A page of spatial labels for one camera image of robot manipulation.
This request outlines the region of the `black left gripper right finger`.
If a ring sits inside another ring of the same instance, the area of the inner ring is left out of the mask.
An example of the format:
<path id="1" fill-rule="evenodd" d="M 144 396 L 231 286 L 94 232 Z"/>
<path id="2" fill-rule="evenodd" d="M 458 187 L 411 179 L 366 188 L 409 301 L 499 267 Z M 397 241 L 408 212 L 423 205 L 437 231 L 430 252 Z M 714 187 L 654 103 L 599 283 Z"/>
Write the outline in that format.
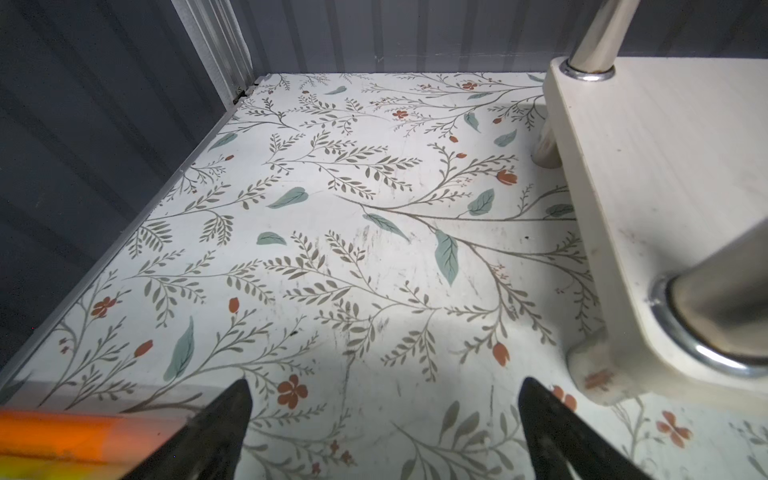
<path id="1" fill-rule="evenodd" d="M 538 380 L 523 380 L 518 410 L 537 479 L 648 477 Z"/>

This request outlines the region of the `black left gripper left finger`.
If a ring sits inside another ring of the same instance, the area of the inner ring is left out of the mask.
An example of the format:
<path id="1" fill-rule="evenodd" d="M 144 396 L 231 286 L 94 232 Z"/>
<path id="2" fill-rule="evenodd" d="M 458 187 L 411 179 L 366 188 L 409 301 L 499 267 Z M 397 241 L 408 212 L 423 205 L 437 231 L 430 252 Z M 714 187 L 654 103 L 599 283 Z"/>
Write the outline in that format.
<path id="1" fill-rule="evenodd" d="M 232 480 L 253 400 L 247 381 L 233 382 L 123 480 Z"/>

